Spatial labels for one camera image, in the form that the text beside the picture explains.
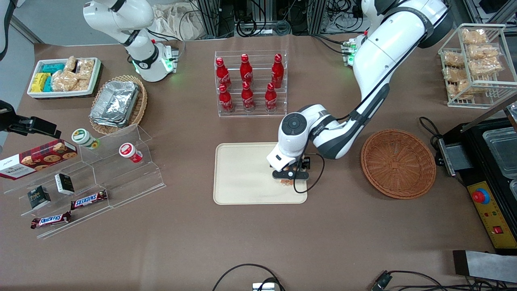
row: white cloth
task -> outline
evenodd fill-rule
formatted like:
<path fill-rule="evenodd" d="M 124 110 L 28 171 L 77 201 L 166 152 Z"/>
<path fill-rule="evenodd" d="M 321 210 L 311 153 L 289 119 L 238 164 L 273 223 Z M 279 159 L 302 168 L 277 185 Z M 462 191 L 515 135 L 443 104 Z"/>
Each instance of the white cloth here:
<path fill-rule="evenodd" d="M 199 7 L 197 1 L 192 1 L 194 5 L 189 2 L 178 2 L 173 4 L 154 4 L 153 11 L 155 13 L 156 32 L 166 35 L 175 36 L 181 40 L 195 40 L 204 36 L 205 29 L 201 22 L 200 12 L 185 13 L 188 11 L 197 10 Z"/>

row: red cookie box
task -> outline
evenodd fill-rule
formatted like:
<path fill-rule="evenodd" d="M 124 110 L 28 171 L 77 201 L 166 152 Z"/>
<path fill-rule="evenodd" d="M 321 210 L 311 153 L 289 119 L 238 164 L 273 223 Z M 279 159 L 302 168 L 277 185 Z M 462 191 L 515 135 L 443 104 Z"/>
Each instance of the red cookie box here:
<path fill-rule="evenodd" d="M 1 160 L 0 177 L 16 180 L 76 156 L 77 150 L 72 144 L 56 139 L 30 151 Z"/>

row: table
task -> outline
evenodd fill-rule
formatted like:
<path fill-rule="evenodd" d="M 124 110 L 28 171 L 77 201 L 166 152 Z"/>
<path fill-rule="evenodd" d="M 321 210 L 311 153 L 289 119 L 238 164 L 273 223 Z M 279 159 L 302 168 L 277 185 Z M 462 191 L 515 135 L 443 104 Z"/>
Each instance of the table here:
<path fill-rule="evenodd" d="M 305 203 L 219 206 L 212 199 L 216 146 L 276 141 L 280 119 L 218 117 L 214 51 L 287 49 L 291 112 L 321 103 L 334 116 L 344 116 L 359 103 L 359 88 L 341 57 L 311 37 L 188 42 L 178 73 L 144 82 L 149 103 L 141 126 L 154 138 L 151 153 L 167 187 L 46 240 L 37 240 L 29 222 L 18 219 L 16 197 L 0 195 L 0 285 L 6 290 L 210 290 L 223 272 L 241 263 L 271 268 L 287 290 L 296 291 L 365 290 L 385 269 L 464 283 L 453 275 L 451 250 L 492 251 L 466 189 L 439 168 L 426 195 L 394 200 L 367 181 L 359 158 L 365 140 L 379 130 L 406 130 L 428 144 L 430 134 L 420 127 L 419 116 L 445 133 L 481 114 L 445 105 L 438 48 L 417 49 L 394 73 L 383 106 L 348 154 L 327 162 Z M 35 54 L 36 61 L 96 56 L 105 65 L 101 84 L 135 75 L 120 45 L 36 45 Z M 66 139 L 76 128 L 90 128 L 91 105 L 91 98 L 24 95 L 18 114 L 56 122 Z M 46 141 L 10 134 L 3 157 Z M 314 159 L 309 184 L 320 166 Z M 235 270 L 218 290 L 250 290 L 251 283 L 266 277 L 258 269 Z M 429 282 L 399 275 L 390 286 L 402 283 Z"/>

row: snickers bar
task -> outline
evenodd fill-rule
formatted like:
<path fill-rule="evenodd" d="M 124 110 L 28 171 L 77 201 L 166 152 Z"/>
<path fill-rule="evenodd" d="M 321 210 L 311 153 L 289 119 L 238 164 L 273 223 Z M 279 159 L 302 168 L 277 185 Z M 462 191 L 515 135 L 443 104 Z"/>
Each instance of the snickers bar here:
<path fill-rule="evenodd" d="M 93 195 L 84 197 L 82 199 L 79 199 L 77 201 L 72 201 L 70 204 L 70 210 L 74 210 L 79 207 L 83 207 L 89 204 L 92 204 L 97 201 L 106 200 L 108 198 L 108 192 L 106 190 L 100 191 L 98 193 L 95 193 Z"/>
<path fill-rule="evenodd" d="M 49 226 L 49 225 L 58 225 L 63 223 L 70 223 L 71 221 L 71 213 L 68 211 L 67 213 L 61 214 L 61 215 L 54 215 L 50 217 L 45 218 L 36 218 L 33 219 L 31 222 L 31 228 L 40 228 L 43 226 Z"/>

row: round wicker basket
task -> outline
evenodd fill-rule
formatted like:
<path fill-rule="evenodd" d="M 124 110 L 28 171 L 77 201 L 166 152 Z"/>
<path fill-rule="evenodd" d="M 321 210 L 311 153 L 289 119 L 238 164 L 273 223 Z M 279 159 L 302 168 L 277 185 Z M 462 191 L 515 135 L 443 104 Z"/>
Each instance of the round wicker basket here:
<path fill-rule="evenodd" d="M 370 136 L 362 147 L 361 165 L 375 188 L 397 199 L 424 195 L 436 178 L 429 148 L 416 136 L 398 129 Z"/>
<path fill-rule="evenodd" d="M 140 121 L 142 120 L 142 117 L 144 116 L 145 107 L 147 106 L 147 92 L 145 91 L 144 84 L 142 84 L 142 81 L 140 81 L 138 78 L 136 78 L 134 76 L 126 76 L 126 75 L 115 77 L 108 82 L 111 82 L 111 81 L 121 81 L 121 82 L 131 81 L 131 82 L 138 84 L 138 86 L 140 87 L 140 90 L 139 90 L 138 96 L 137 96 L 138 99 L 136 100 L 136 103 L 133 107 L 133 112 L 131 113 L 131 118 L 129 119 L 128 126 L 132 125 L 132 124 L 139 124 Z M 106 82 L 104 85 L 102 85 L 101 89 L 97 92 L 97 95 L 95 96 L 95 99 L 94 99 L 94 103 L 92 104 L 92 108 L 95 105 L 95 102 L 97 102 L 97 99 L 99 99 L 99 95 L 102 92 L 102 89 L 104 89 L 104 86 L 106 86 L 106 84 L 108 82 Z M 96 132 L 102 133 L 105 135 L 114 133 L 117 130 L 123 128 L 123 127 L 100 125 L 100 124 L 93 122 L 91 119 L 90 119 L 90 123 L 92 124 L 92 127 L 95 129 Z"/>

